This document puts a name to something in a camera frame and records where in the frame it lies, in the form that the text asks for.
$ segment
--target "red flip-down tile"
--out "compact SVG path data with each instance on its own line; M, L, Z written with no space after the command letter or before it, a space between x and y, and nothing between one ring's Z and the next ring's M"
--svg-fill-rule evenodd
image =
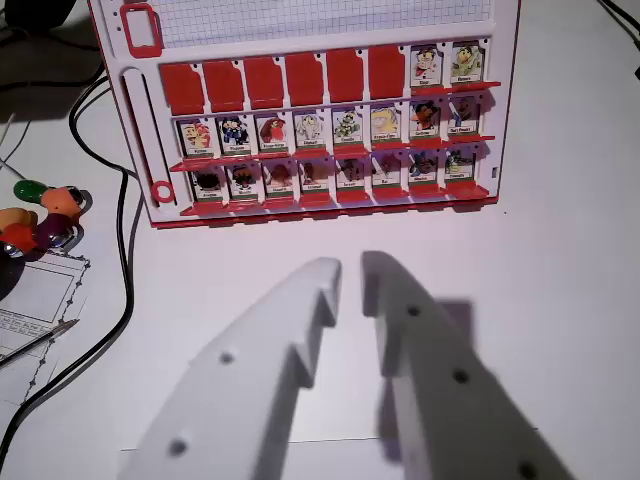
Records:
M402 189L402 187L382 187L373 186L373 196L378 199L389 198L402 198L408 196L409 193Z
M443 197L447 191L437 183L410 183L409 193L414 197Z
M456 145L459 143L475 143L486 142L487 140L495 140L493 135L452 135L447 142L442 142L443 146Z
M173 115L203 113L204 94L200 75L188 63L160 65L160 78Z
M356 50L343 48L327 52L329 96L333 103L362 100L364 72Z
M460 200L479 200L489 196L489 190L482 188L473 180L448 182L446 190L449 195Z
M397 45L369 48L369 92L372 100L402 97L404 55Z
M195 202L192 207L184 209L180 212L183 217L190 217L193 215L210 215L212 213L218 213L225 211L227 206L219 202Z
M440 137L434 138L414 138L409 142L409 145L412 148L424 148L424 149L432 149L432 148L441 148L445 146Z
M338 190L336 196L339 203L356 203L369 200L369 194L364 188L357 190Z
M333 146L333 156L337 159L365 157L369 153L369 150L364 148L362 144Z
M448 93L457 93L457 92L477 92L480 90L486 90L491 87L499 87L502 85L502 82L473 82L473 83L461 83L457 85L452 85L447 88L446 91Z
M243 110L242 74L231 60L211 60L202 64L207 96L214 112Z
M293 204L294 204L293 195L287 195L286 197L267 198L262 204L262 206L264 208L275 210L278 208L288 208Z
M322 103L324 82L322 64L311 52L292 53L285 57L287 88L291 105L317 105Z
M296 150L293 156L296 158L320 158L329 156L329 152L324 148L302 148Z
M320 207L328 205L332 201L329 192L303 192L300 196L300 206L302 207Z
M273 57L245 58L244 73L251 108L282 108L282 69Z

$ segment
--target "paper sheet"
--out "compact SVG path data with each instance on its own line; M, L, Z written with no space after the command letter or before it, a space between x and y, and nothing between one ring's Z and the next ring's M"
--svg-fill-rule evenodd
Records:
M165 48L478 22L493 0L150 0Z
M8 260L3 268L19 269L19 262ZM87 259L47 253L23 265L13 288L5 278L6 271L2 272L5 296L0 300L0 355L51 330L60 320L78 318L86 300L81 287L90 266ZM0 370L0 434L20 404L51 378L59 357L51 345L45 343Z

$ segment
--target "screw hole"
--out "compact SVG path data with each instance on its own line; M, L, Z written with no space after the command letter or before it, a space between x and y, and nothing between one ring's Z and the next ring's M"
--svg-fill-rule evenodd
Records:
M531 462L522 462L518 466L518 472L520 473L520 476L526 480L538 478L538 469Z
M230 363L233 363L234 360L235 357L230 352L222 352L220 354L220 363L224 365L229 365Z
M453 371L453 379L460 384L469 383L469 374L460 368L456 368Z
M187 442L180 438L174 438L169 443L169 454L173 457L179 457L187 451Z

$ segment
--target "cartoon character picture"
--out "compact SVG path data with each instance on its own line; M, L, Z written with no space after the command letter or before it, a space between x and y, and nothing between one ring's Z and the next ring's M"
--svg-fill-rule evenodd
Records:
M296 126L296 145L298 148L324 145L322 118L317 113L294 114L293 120Z
M440 131L440 107L433 100L411 102L409 137L434 137Z
M256 180L252 169L246 164L231 167L231 198L249 199L258 198Z
M432 183L436 181L438 157L427 156L427 152L411 154L413 161L409 167L409 183Z
M442 57L435 45L411 48L411 86L422 87L442 83Z
M338 189L363 188L364 165L355 158L338 160Z
M334 143L362 143L362 117L354 109L334 111L333 125Z
M320 161L301 162L302 191L328 191L329 168Z
M206 120L184 120L178 125L186 155L213 154L211 132Z
M287 149L285 121L277 115L256 118L260 150L284 151Z
M447 131L451 135L478 131L479 106L475 97L454 97L449 101L451 119Z
M477 82L482 76L483 54L477 45L461 44L453 46L451 62L451 83Z
M240 117L222 117L218 120L223 153L238 155L249 152L249 132Z
M284 163L263 165L267 197L293 195L291 171Z
M469 149L451 150L447 153L447 162L444 168L445 181L468 180L473 178L475 166L475 153Z
M374 156L371 162L371 183L374 187L397 186L400 184L400 168L402 164L393 155L382 158Z
M376 108L371 112L373 141L400 138L400 112L395 107Z
M219 167L211 167L198 172L189 172L189 176L196 201L222 201L223 183L220 180Z

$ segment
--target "black cable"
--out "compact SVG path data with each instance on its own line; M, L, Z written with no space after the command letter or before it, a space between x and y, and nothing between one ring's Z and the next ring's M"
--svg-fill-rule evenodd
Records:
M631 24L631 26L633 26L633 28L636 29L637 32L640 33L640 22L638 22L635 18L629 15L625 10L620 8L618 5L613 3L612 0L600 0L600 1L601 3L604 3L607 7L609 7L611 10L616 12L618 15L620 15L622 18L624 18L627 22Z
M91 85L87 90L80 96L80 98L76 101L71 108L71 112L69 112L69 129L71 130L71 135L78 142L80 148L82 148L88 155L95 158L102 165L109 167L113 170L116 170L122 174L122 180L120 181L120 193L118 194L118 206L116 210L116 241L118 245L118 255L120 257L120 266L122 268L122 277L124 279L124 288L126 295L126 302L124 312L118 320L118 323L107 333L102 339L96 343L93 347L91 347L86 353L84 353L80 358L78 358L75 362L65 368L62 372L56 375L49 383L47 383L44 387L38 390L33 396L27 399L15 415L11 418L9 425L7 426L7 430L4 434L4 438L2 439L2 444L0 444L0 474L2 473L2 466L4 465L4 460L9 452L9 445L13 440L13 437L20 426L20 424L27 418L29 413L33 411L33 408L38 405L38 402L43 402L46 399L50 398L55 393L58 393L63 387L70 383L68 377L72 374L78 373L78 369L87 365L87 362L94 359L95 356L103 353L109 346L111 346L112 341L117 338L122 331L126 328L129 320L131 319L131 315L133 313L133 305L134 305L134 294L133 294L133 281L131 278L131 274L129 271L126 249L124 245L124 234L122 228L122 215L124 210L124 202L125 196L127 193L127 184L128 184L128 171L115 163L109 162L105 160L100 155L91 150L84 140L80 137L78 133L77 127L77 113L82 104L88 98L88 96L100 85L105 83L108 80L107 77L101 78L93 85ZM60 385L60 387L53 392L53 389Z
M87 85L91 85L98 78L100 78L102 72L104 72L104 65L102 64L102 62L100 62L100 65L98 66L96 72L91 75L91 77L85 80L78 80L74 82L51 82L48 80L35 80L30 82L7 83L5 85L0 85L0 93L24 87L84 87Z

